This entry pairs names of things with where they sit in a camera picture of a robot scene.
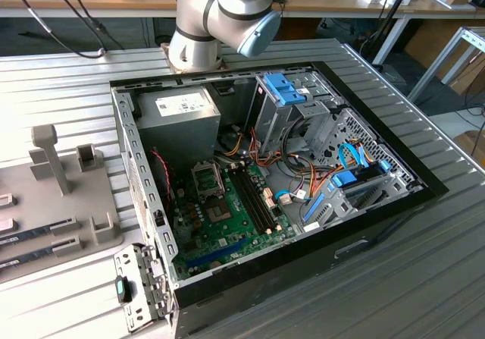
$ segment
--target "blue clip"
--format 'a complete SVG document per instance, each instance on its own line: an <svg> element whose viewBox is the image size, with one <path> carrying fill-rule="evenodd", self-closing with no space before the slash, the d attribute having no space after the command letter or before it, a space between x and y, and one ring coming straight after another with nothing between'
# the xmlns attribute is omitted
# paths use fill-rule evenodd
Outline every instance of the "blue clip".
<svg viewBox="0 0 485 339"><path fill-rule="evenodd" d="M322 201L324 201L325 195L323 193L320 193L320 196L315 200L311 208L307 211L305 216L303 217L304 221L308 221L310 219L311 214L315 212L317 207L321 204Z"/></svg>
<svg viewBox="0 0 485 339"><path fill-rule="evenodd" d="M283 74L265 74L264 79L282 105L306 102L306 98L296 92L291 82Z"/></svg>
<svg viewBox="0 0 485 339"><path fill-rule="evenodd" d="M389 172L390 169L392 168L391 164L383 159L382 161L379 162L380 167L384 170L384 172Z"/></svg>
<svg viewBox="0 0 485 339"><path fill-rule="evenodd" d="M355 178L354 174L351 171L344 171L336 174L332 177L333 182L337 185L337 187L342 187L352 182L356 182L357 179Z"/></svg>

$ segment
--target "green motherboard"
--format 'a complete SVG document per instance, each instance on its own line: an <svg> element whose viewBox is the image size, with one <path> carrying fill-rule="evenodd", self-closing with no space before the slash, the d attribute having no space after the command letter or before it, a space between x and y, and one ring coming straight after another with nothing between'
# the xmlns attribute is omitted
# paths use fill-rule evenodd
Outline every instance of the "green motherboard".
<svg viewBox="0 0 485 339"><path fill-rule="evenodd" d="M200 199L192 180L186 180L184 188L177 190L173 232L179 254L174 259L174 265L181 280L295 236L289 219L278 206L267 209L276 228L258 231L229 173L228 170L221 170L224 197ZM266 183L258 167L251 165L245 168L244 173L258 192L258 196L253 198L264 201L262 190ZM202 176L202 179L205 187L215 185L210 182L208 175Z"/></svg>

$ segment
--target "ram slot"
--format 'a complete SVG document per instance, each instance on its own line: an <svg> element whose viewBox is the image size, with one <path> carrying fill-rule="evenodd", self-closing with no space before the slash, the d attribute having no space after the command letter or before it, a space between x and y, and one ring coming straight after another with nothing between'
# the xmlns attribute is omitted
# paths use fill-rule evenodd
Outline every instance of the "ram slot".
<svg viewBox="0 0 485 339"><path fill-rule="evenodd" d="M274 229L276 223L264 206L248 174L244 170L236 169L229 172L229 178L258 234L264 234L267 229Z"/></svg>

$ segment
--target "blue cable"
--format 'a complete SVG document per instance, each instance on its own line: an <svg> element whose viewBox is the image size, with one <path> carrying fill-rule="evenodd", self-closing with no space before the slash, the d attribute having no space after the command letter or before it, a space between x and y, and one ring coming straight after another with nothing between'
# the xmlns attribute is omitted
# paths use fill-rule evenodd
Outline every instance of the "blue cable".
<svg viewBox="0 0 485 339"><path fill-rule="evenodd" d="M343 155L343 149L344 148L347 148L350 151L350 153L354 157L354 160L357 162L357 165L362 164L361 163L361 157L358 154L357 149L355 149L355 147L350 143L343 143L339 147L339 157L340 157L340 161L342 161L342 165L343 165L344 168L347 168L346 157Z"/></svg>
<svg viewBox="0 0 485 339"><path fill-rule="evenodd" d="M360 146L358 148L358 154L361 157L361 164L366 168L369 167L369 164L367 163L367 159L365 158L365 151L363 146Z"/></svg>
<svg viewBox="0 0 485 339"><path fill-rule="evenodd" d="M288 190L281 190L281 191L278 191L278 192L276 193L276 195L274 195L274 198L275 198L276 200L278 200L278 198L279 198L281 195L284 195L285 193L290 193L290 192L289 192Z"/></svg>

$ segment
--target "slotted aluminum surface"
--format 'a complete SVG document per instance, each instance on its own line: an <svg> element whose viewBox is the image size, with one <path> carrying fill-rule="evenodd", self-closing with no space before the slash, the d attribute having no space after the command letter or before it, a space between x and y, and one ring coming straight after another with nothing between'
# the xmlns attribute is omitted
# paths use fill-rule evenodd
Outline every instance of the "slotted aluminum surface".
<svg viewBox="0 0 485 339"><path fill-rule="evenodd" d="M224 54L230 67L327 62L450 192L371 251L194 337L482 337L482 171L336 40L275 42L253 59L227 48ZM28 161L32 125L56 124L59 152L96 144L108 158L111 188L125 232L123 246L141 241L120 159L108 81L169 72L157 49L113 52L103 61L72 55L0 58L4 138L0 164ZM1 125L7 115L10 121L15 118L14 125ZM1 285L2 337L127 337L111 261L121 248ZM170 335L161 323L138 337Z"/></svg>

